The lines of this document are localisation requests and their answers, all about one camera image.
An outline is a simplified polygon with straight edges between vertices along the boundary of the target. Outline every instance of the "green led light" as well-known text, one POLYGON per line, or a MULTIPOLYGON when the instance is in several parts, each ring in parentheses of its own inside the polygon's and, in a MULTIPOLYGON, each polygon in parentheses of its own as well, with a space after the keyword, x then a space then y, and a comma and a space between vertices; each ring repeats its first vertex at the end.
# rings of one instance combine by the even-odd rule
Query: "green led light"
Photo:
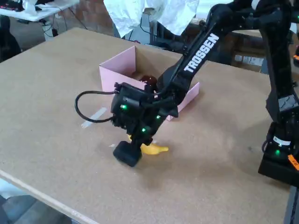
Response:
POLYGON ((126 110, 128 108, 128 106, 127 105, 121 105, 121 109, 123 109, 123 110, 126 110))

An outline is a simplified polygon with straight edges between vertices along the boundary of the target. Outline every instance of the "robotic arm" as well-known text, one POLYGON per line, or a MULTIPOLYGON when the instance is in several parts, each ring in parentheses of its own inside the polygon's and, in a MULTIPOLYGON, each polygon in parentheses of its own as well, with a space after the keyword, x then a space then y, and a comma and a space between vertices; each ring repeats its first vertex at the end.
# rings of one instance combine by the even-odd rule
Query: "robotic arm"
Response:
POLYGON ((114 126, 125 129, 132 140, 122 141, 116 147, 114 156, 118 160, 135 166, 142 156, 141 144, 152 142, 168 115, 178 117, 177 106, 193 77, 223 37, 234 30, 259 29, 266 46, 271 82, 266 109, 273 119, 263 144, 259 173, 299 186, 299 172, 289 162, 289 156, 299 159, 299 99, 292 85, 287 39, 291 22, 299 20, 299 13, 289 0, 261 0, 255 9, 251 2, 235 0, 215 5, 201 33, 156 85, 147 84, 141 90, 127 83, 115 84, 111 120, 114 126))

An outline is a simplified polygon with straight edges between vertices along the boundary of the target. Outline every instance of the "yellow banana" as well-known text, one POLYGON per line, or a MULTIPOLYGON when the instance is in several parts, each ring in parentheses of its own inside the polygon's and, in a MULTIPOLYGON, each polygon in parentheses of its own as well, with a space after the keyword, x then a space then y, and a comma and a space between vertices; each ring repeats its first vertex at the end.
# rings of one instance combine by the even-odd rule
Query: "yellow banana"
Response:
POLYGON ((140 149, 144 154, 147 155, 158 155, 161 152, 167 152, 169 150, 168 147, 158 146, 154 143, 151 143, 149 146, 142 144, 140 149))

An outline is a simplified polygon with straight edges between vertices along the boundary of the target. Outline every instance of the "cardboard box in background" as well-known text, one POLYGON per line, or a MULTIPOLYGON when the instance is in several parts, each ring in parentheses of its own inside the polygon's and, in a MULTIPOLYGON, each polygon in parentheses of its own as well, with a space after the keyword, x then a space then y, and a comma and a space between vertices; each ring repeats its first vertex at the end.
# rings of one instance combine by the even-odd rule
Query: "cardboard box in background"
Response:
MULTIPOLYGON (((153 76, 158 79, 161 74, 178 61, 164 54, 133 46, 113 58, 100 64, 100 78, 103 91, 114 91, 115 83, 128 83, 144 90, 143 76, 153 76)), ((196 83, 186 94, 183 102, 178 106, 180 112, 199 93, 199 83, 196 83)))

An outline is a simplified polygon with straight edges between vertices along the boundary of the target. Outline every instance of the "wooden table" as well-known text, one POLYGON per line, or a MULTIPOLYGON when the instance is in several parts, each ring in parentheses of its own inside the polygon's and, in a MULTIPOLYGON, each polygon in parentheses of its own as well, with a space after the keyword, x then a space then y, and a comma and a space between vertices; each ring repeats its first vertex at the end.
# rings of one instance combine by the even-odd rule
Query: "wooden table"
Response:
MULTIPOLYGON (((267 75, 206 63, 200 95, 154 137, 170 151, 135 168, 112 155, 124 130, 81 127, 76 95, 98 90, 98 65, 133 44, 73 29, 1 63, 0 177, 81 223, 282 223, 289 187, 257 173, 267 75)), ((91 115, 111 99, 80 107, 91 115)))

